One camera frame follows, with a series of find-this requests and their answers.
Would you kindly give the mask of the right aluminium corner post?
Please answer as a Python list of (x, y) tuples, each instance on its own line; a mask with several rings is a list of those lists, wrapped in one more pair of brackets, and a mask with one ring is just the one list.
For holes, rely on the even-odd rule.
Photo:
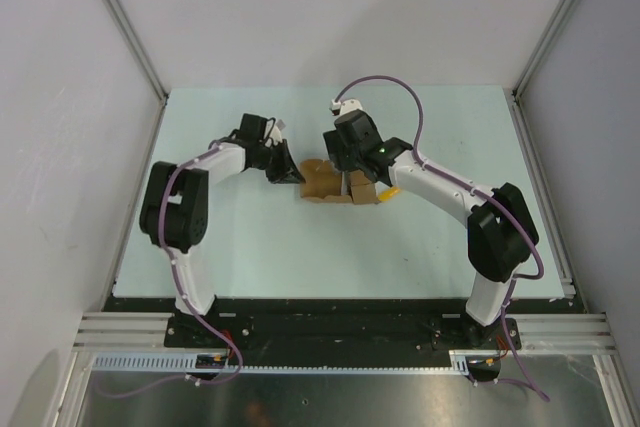
[(537, 71), (542, 67), (581, 0), (559, 0), (537, 41), (524, 69), (511, 89), (515, 99), (526, 92)]

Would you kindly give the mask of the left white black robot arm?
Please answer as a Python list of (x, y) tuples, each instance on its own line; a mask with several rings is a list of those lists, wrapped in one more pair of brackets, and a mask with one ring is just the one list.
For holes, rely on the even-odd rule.
[(208, 314), (216, 294), (199, 248), (209, 225), (210, 188), (249, 169), (262, 171), (272, 184), (302, 183), (283, 129), (275, 117), (245, 113), (238, 128), (212, 140), (203, 153), (151, 167), (139, 226), (167, 255), (176, 307), (192, 315), (185, 332), (199, 346), (214, 344), (221, 334), (220, 321)]

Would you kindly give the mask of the brown cardboard express box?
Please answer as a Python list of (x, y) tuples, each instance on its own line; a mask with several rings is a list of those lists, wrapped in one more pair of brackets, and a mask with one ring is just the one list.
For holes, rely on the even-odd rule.
[(312, 203), (376, 205), (376, 187), (362, 171), (339, 172), (328, 160), (308, 159), (300, 164), (304, 177), (300, 197)]

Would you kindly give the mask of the aluminium front rail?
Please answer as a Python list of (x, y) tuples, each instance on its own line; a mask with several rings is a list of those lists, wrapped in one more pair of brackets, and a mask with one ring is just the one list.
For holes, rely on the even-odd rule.
[[(76, 351), (162, 352), (168, 313), (96, 312), (83, 315)], [(609, 355), (616, 352), (603, 314), (514, 314), (526, 355)]]

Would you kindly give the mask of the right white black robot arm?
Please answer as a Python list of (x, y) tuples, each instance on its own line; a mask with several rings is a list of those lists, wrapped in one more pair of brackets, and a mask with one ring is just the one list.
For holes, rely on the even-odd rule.
[(323, 134), (329, 158), (341, 172), (362, 172), (374, 182), (414, 194), (457, 220), (467, 232), (467, 256), (476, 274), (461, 323), (463, 340), (484, 348), (497, 336), (496, 319), (513, 292), (518, 269), (530, 256), (540, 262), (539, 234), (521, 190), (476, 186), (419, 158), (417, 149), (382, 139), (360, 108), (331, 108), (334, 128)]

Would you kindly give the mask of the right aluminium side rail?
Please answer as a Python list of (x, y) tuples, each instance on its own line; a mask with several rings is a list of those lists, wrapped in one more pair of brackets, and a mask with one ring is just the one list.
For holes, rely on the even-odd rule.
[(532, 182), (534, 194), (544, 224), (548, 243), (560, 278), (564, 297), (573, 299), (578, 294), (571, 262), (558, 226), (556, 212), (550, 195), (548, 182), (540, 161), (531, 130), (518, 99), (509, 89), (504, 90), (516, 135)]

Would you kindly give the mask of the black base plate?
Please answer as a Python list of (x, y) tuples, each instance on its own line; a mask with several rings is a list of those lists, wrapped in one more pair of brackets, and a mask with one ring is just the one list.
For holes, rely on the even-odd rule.
[(576, 299), (515, 300), (506, 321), (475, 327), (459, 300), (220, 299), (200, 320), (169, 298), (110, 297), (115, 313), (168, 313), (165, 348), (195, 355), (171, 363), (201, 382), (224, 368), (245, 373), (364, 371), (416, 372), (452, 367), (458, 351), (497, 360), (510, 345), (522, 348), (514, 314), (581, 314)]

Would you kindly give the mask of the aluminium corner post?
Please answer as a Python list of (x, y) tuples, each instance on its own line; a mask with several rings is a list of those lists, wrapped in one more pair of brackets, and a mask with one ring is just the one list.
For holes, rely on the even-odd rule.
[(581, 0), (559, 0), (537, 41), (524, 69), (511, 89), (515, 99), (526, 92), (537, 71), (542, 67)]
[(169, 94), (121, 0), (101, 0), (154, 96), (164, 106)]

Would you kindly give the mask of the left aluminium corner post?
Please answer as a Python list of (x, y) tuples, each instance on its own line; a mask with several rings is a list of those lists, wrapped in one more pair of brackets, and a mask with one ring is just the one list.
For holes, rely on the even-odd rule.
[(101, 0), (154, 96), (164, 106), (169, 94), (121, 0)]

